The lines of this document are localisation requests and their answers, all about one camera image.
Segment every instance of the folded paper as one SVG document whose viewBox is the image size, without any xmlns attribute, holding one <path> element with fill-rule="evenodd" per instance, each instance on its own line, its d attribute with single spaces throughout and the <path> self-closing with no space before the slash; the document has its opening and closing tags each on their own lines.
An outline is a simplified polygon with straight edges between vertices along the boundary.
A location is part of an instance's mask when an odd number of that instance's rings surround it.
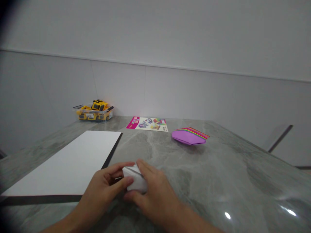
<svg viewBox="0 0 311 233">
<path fill-rule="evenodd" d="M 140 173 L 136 164 L 132 167 L 124 167 L 122 171 L 124 177 L 132 176 L 134 178 L 134 182 L 127 187 L 127 191 L 137 190 L 141 193 L 147 192 L 147 182 L 143 178 L 143 175 Z"/>
<path fill-rule="evenodd" d="M 172 138 L 187 145 L 204 144 L 209 137 L 210 136 L 191 127 L 177 129 L 172 132 Z"/>
</svg>

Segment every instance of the marble table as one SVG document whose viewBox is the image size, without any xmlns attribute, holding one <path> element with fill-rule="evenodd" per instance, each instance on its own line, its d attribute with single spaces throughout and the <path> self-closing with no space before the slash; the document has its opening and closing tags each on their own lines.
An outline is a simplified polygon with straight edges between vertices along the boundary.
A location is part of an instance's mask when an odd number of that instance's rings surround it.
<svg viewBox="0 0 311 233">
<path fill-rule="evenodd" d="M 114 116 L 106 123 L 75 122 L 1 160 L 1 193 L 86 130 L 122 131 L 110 164 L 142 158 L 163 169 L 180 199 L 225 232 L 311 231 L 309 174 L 213 121 L 167 119 L 166 133 L 126 129 L 131 118 Z M 210 138 L 202 145 L 180 144 L 171 138 L 171 132 L 184 127 L 193 127 Z M 15 205 L 3 211 L 8 222 L 21 232 L 36 232 L 66 216 L 75 205 Z M 120 196 L 90 232 L 162 229 Z"/>
</svg>

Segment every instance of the clear plastic box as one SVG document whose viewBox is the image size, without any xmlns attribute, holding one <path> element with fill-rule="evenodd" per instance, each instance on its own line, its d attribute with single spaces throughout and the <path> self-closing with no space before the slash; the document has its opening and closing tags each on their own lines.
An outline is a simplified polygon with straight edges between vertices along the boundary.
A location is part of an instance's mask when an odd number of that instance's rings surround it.
<svg viewBox="0 0 311 233">
<path fill-rule="evenodd" d="M 73 110 L 76 113 L 76 116 L 81 121 L 93 121 L 93 122 L 103 122 L 108 121 L 113 117 L 113 109 L 114 107 L 111 105 L 107 105 L 107 109 L 103 111 L 99 110 L 92 110 L 89 109 L 92 107 L 93 104 L 87 104 L 87 105 L 79 105 L 76 107 L 73 107 Z"/>
</svg>

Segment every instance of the white wall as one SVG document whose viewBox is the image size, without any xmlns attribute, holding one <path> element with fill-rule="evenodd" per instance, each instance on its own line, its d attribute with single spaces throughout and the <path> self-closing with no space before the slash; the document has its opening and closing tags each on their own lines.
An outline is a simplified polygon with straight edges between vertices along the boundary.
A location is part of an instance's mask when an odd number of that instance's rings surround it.
<svg viewBox="0 0 311 233">
<path fill-rule="evenodd" d="M 122 116 L 213 120 L 274 154 L 311 165 L 311 83 L 0 52 L 0 148 L 10 154 L 75 121 L 102 98 Z"/>
<path fill-rule="evenodd" d="M 311 1 L 22 2 L 6 50 L 311 81 Z"/>
</svg>

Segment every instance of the purple paper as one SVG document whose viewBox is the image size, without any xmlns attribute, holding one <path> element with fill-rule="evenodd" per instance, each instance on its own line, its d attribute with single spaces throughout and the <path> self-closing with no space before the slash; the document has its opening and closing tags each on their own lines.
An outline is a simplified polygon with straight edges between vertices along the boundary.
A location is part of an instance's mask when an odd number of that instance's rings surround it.
<svg viewBox="0 0 311 233">
<path fill-rule="evenodd" d="M 177 130 L 172 132 L 172 138 L 187 145 L 204 144 L 206 140 L 188 131 Z"/>
</svg>

